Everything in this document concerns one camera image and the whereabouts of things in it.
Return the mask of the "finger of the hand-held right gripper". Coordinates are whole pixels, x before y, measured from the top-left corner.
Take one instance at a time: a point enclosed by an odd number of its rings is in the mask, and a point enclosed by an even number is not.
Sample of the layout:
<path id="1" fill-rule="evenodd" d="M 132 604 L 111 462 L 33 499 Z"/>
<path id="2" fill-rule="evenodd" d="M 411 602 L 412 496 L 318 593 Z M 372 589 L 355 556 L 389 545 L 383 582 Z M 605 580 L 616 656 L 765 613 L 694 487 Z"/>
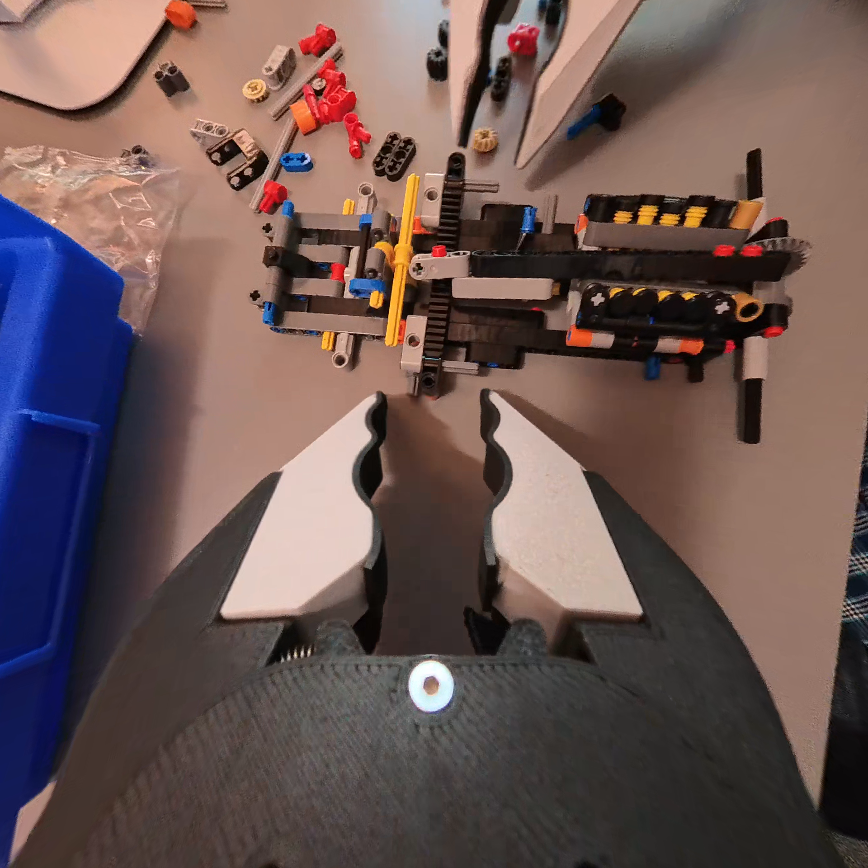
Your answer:
<path id="1" fill-rule="evenodd" d="M 468 146 L 487 86 L 495 28 L 509 20 L 510 1 L 450 1 L 450 120 L 459 147 Z"/>
<path id="2" fill-rule="evenodd" d="M 526 168 L 554 135 L 640 4 L 639 1 L 565 3 L 557 45 L 530 93 L 515 152 L 516 168 Z"/>

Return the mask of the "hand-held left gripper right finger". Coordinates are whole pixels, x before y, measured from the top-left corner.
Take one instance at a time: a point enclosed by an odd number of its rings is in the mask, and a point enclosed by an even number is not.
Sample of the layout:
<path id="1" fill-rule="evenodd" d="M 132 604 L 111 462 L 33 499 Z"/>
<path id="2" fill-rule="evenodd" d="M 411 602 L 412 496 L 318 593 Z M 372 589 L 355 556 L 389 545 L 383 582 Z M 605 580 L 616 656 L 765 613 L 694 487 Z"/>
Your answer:
<path id="1" fill-rule="evenodd" d="M 582 464 L 500 393 L 480 392 L 483 520 L 479 596 L 502 622 L 537 622 L 557 647 L 576 621 L 641 623 L 644 612 Z"/>

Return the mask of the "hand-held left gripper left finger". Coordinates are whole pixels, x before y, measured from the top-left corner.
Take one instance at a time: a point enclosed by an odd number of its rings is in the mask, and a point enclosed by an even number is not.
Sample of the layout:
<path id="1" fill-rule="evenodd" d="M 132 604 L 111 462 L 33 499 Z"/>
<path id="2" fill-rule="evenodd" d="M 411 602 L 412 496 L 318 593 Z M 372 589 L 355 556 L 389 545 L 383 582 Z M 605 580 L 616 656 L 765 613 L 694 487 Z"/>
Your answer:
<path id="1" fill-rule="evenodd" d="M 363 399 L 285 464 L 222 603 L 227 621 L 357 622 L 385 602 L 385 544 L 373 498 L 388 404 Z"/>

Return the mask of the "lego vehicle chassis model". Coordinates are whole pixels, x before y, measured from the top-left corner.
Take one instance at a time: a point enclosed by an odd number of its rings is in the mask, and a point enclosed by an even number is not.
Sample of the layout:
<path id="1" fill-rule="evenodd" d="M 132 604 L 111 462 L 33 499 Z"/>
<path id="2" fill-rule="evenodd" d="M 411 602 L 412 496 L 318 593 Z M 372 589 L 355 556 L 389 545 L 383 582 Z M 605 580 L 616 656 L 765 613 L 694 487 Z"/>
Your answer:
<path id="1" fill-rule="evenodd" d="M 530 355 L 670 363 L 701 383 L 735 355 L 742 443 L 761 440 L 771 342 L 788 329 L 787 278 L 811 245 L 765 209 L 762 153 L 746 157 L 746 198 L 656 193 L 587 196 L 573 224 L 543 208 L 483 201 L 454 153 L 445 172 L 408 179 L 400 213 L 363 183 L 342 213 L 301 212 L 269 182 L 260 210 L 263 277 L 249 293 L 263 325 L 322 341 L 349 368 L 361 341 L 400 348 L 413 396 L 443 381 L 518 370 Z"/>

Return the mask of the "pile of loose lego pieces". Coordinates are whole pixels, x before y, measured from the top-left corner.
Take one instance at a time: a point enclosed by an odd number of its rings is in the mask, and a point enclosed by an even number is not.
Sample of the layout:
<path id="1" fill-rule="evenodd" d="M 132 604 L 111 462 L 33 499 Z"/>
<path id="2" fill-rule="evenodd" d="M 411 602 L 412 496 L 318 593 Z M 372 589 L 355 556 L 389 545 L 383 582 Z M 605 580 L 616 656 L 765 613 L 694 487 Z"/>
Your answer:
<path id="1" fill-rule="evenodd" d="M 465 25 L 475 29 L 468 30 L 474 34 L 468 43 L 471 49 L 487 50 L 488 44 L 484 42 L 482 24 L 469 24 L 475 21 L 471 15 L 477 13 L 482 16 L 488 2 L 456 2 L 455 12 L 458 14 L 454 49 L 457 51 L 462 34 L 461 27 Z M 440 28 L 445 37 L 440 40 L 438 47 L 431 49 L 427 60 L 429 76 L 439 81 L 445 78 L 445 74 L 434 69 L 437 63 L 434 61 L 448 60 L 448 37 L 449 22 L 446 29 Z M 364 156 L 363 146 L 370 143 L 372 136 L 363 125 L 355 112 L 357 107 L 357 95 L 346 85 L 345 74 L 338 68 L 337 62 L 343 56 L 343 47 L 337 42 L 333 28 L 318 24 L 313 35 L 302 39 L 299 50 L 304 53 L 317 54 L 319 65 L 314 65 L 306 78 L 301 80 L 273 106 L 271 110 L 274 119 L 278 119 L 288 113 L 288 124 L 281 133 L 278 149 L 269 157 L 256 143 L 246 130 L 240 128 L 234 132 L 223 129 L 219 134 L 217 126 L 211 124 L 205 129 L 204 122 L 193 125 L 191 134 L 204 136 L 210 132 L 217 136 L 214 141 L 205 148 L 205 155 L 215 167 L 230 166 L 226 174 L 227 184 L 235 191 L 246 189 L 250 183 L 256 181 L 257 186 L 251 208 L 256 212 L 278 212 L 291 214 L 291 204 L 288 202 L 288 190 L 286 186 L 278 182 L 280 172 L 293 174 L 304 173 L 312 170 L 312 161 L 308 153 L 290 152 L 288 148 L 293 144 L 295 137 L 300 133 L 309 135 L 321 127 L 342 124 L 348 136 L 350 156 L 355 160 L 361 160 Z M 287 46 L 277 46 L 276 54 L 266 63 L 264 78 L 248 81 L 244 86 L 245 98 L 249 97 L 253 102 L 261 102 L 279 84 L 288 81 L 287 76 L 295 70 L 296 56 L 294 49 Z M 412 137 L 402 137 L 395 133 L 386 137 L 383 146 L 375 154 L 372 166 L 376 177 L 385 177 L 388 181 L 397 182 L 406 174 L 407 168 L 412 163 L 416 154 L 417 145 Z"/>

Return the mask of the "blue plastic bin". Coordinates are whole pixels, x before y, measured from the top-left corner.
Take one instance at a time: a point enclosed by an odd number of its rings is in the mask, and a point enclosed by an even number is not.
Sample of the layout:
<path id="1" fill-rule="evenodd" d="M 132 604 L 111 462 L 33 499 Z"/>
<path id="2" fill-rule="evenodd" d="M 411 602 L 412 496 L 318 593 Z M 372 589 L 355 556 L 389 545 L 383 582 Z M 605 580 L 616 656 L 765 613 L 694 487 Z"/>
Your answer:
<path id="1" fill-rule="evenodd" d="M 130 327 L 121 276 L 2 198 L 2 678 L 41 667 L 61 644 L 104 393 Z"/>

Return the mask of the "clear plastic bag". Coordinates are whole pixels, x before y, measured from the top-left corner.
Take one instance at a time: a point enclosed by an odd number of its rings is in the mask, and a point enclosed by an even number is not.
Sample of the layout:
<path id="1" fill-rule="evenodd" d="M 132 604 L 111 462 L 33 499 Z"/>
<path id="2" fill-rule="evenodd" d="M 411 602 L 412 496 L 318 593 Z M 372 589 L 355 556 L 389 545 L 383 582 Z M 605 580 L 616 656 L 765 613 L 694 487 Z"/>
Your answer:
<path id="1" fill-rule="evenodd" d="M 146 329 L 182 200 L 179 168 L 151 168 L 52 146 L 6 147 L 1 193 L 70 236 L 124 283 L 119 316 Z"/>

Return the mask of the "light grey mat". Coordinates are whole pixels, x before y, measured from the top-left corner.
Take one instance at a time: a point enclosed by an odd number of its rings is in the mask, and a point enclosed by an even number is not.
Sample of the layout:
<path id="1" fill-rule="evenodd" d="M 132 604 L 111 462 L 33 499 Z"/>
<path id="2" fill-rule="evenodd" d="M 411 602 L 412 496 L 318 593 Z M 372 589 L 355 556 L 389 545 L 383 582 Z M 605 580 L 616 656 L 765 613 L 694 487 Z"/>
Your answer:
<path id="1" fill-rule="evenodd" d="M 2 2 L 1 92 L 61 111 L 101 103 L 167 22 L 165 1 Z"/>

